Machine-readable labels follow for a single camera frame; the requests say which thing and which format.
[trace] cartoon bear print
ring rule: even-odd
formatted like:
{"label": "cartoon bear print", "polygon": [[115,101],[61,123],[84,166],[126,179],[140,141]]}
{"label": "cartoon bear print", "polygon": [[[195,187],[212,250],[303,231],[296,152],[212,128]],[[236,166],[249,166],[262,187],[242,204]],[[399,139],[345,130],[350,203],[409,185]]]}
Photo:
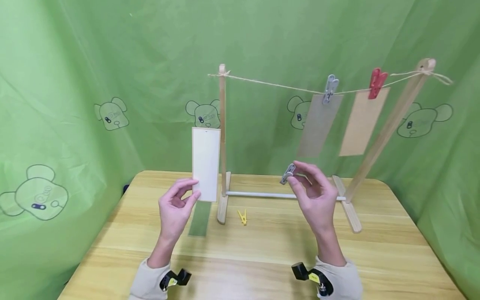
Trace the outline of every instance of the cartoon bear print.
{"label": "cartoon bear print", "polygon": [[445,122],[452,115],[453,108],[448,104],[442,104],[437,108],[421,108],[419,103],[414,102],[396,132],[406,138],[424,136],[432,130],[435,122]]}
{"label": "cartoon bear print", "polygon": [[185,110],[195,117],[196,127],[220,128],[220,100],[215,99],[210,104],[198,104],[195,101],[188,101]]}
{"label": "cartoon bear print", "polygon": [[124,112],[127,111],[127,106],[118,97],[113,97],[110,102],[105,102],[102,105],[95,104],[95,114],[97,120],[103,120],[105,129],[111,131],[129,124]]}
{"label": "cartoon bear print", "polygon": [[287,109],[293,112],[290,124],[293,128],[303,130],[307,121],[308,109],[311,101],[303,101],[299,96],[292,97],[287,104]]}
{"label": "cartoon bear print", "polygon": [[58,216],[68,202],[68,193],[53,183],[55,172],[44,165],[33,165],[26,173],[27,180],[15,192],[0,194],[0,211],[7,216],[27,211],[42,221]]}

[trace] wooden drying rack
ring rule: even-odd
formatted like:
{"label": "wooden drying rack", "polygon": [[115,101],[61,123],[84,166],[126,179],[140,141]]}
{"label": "wooden drying rack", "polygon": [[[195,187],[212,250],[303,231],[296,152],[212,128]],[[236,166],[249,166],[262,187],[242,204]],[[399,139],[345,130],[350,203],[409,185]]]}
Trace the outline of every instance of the wooden drying rack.
{"label": "wooden drying rack", "polygon": [[[416,71],[420,72],[433,72],[436,65],[435,59],[422,59],[416,67]],[[275,194],[275,193],[258,193],[258,192],[234,192],[230,191],[230,177],[231,172],[227,172],[227,151],[225,145],[225,121],[226,121],[226,94],[225,94],[225,76],[226,68],[225,64],[221,64],[219,69],[219,81],[220,81],[220,166],[222,174],[222,194],[218,203],[217,220],[220,224],[225,224],[228,207],[228,196],[250,196],[250,197],[271,197],[271,198],[292,198],[295,199],[293,194]],[[351,183],[345,188],[343,181],[340,177],[333,175],[332,179],[338,189],[339,198],[345,197],[344,201],[341,201],[345,215],[347,216],[350,227],[354,233],[361,232],[362,226],[358,218],[355,207],[353,206],[353,197],[355,192],[360,187],[362,181],[367,177],[368,172],[372,168],[373,164],[377,160],[378,156],[382,152],[383,148],[387,144],[388,140],[395,132],[403,117],[408,111],[408,108],[413,103],[415,98],[423,87],[423,84],[427,80],[427,74],[420,74],[410,78],[405,86],[400,98],[396,102],[395,107],[388,116],[382,131],[378,134],[375,142],[368,150],[367,154],[363,157],[362,164],[360,165],[357,173],[353,177]]]}

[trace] wooden base foot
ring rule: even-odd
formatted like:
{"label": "wooden base foot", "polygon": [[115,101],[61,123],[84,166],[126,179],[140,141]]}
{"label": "wooden base foot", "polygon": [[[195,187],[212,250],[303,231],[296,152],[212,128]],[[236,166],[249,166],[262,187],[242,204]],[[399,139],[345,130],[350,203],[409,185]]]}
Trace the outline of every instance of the wooden base foot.
{"label": "wooden base foot", "polygon": [[[337,175],[333,175],[332,179],[336,185],[336,189],[338,190],[338,195],[344,196],[346,189],[345,189],[345,185],[343,185],[342,179]],[[352,202],[347,203],[346,201],[342,201],[342,207],[343,207],[343,211],[345,212],[345,215],[347,216],[347,220],[350,223],[350,227],[352,228],[352,231],[354,233],[361,232],[361,223],[359,220],[359,216],[357,215],[357,212],[353,207],[353,203]]]}
{"label": "wooden base foot", "polygon": [[[227,172],[227,184],[226,184],[226,191],[230,190],[230,177],[232,173]],[[220,201],[218,202],[218,209],[216,212],[216,219],[222,225],[225,225],[225,220],[227,219],[227,206],[228,206],[228,195],[222,196],[220,194]]]}

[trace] person's right hand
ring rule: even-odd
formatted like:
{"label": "person's right hand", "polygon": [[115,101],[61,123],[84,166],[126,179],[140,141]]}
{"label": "person's right hand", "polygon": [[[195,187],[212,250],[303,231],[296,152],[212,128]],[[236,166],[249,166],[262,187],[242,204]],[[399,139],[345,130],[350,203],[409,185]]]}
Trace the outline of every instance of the person's right hand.
{"label": "person's right hand", "polygon": [[196,191],[189,197],[182,199],[187,191],[191,191],[198,180],[184,178],[177,180],[170,189],[158,200],[160,208],[160,239],[175,244],[192,213],[193,206],[200,197]]}
{"label": "person's right hand", "polygon": [[295,175],[287,178],[300,209],[313,232],[333,229],[333,212],[338,191],[316,165],[293,162]]}

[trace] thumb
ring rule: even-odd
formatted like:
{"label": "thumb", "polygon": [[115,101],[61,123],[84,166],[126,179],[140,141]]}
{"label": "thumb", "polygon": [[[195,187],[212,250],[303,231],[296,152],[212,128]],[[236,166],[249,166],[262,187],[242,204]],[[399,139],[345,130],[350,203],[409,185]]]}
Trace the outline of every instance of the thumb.
{"label": "thumb", "polygon": [[290,187],[292,188],[293,193],[297,197],[297,200],[300,203],[300,205],[306,204],[309,198],[307,197],[307,193],[303,189],[303,186],[300,183],[300,181],[298,181],[298,179],[296,179],[293,176],[287,177],[287,181]]}
{"label": "thumb", "polygon": [[202,193],[200,193],[200,191],[195,191],[192,195],[190,195],[190,197],[185,199],[185,207],[188,208],[188,210],[192,211],[193,206],[197,202],[198,198],[200,198],[201,194]]}

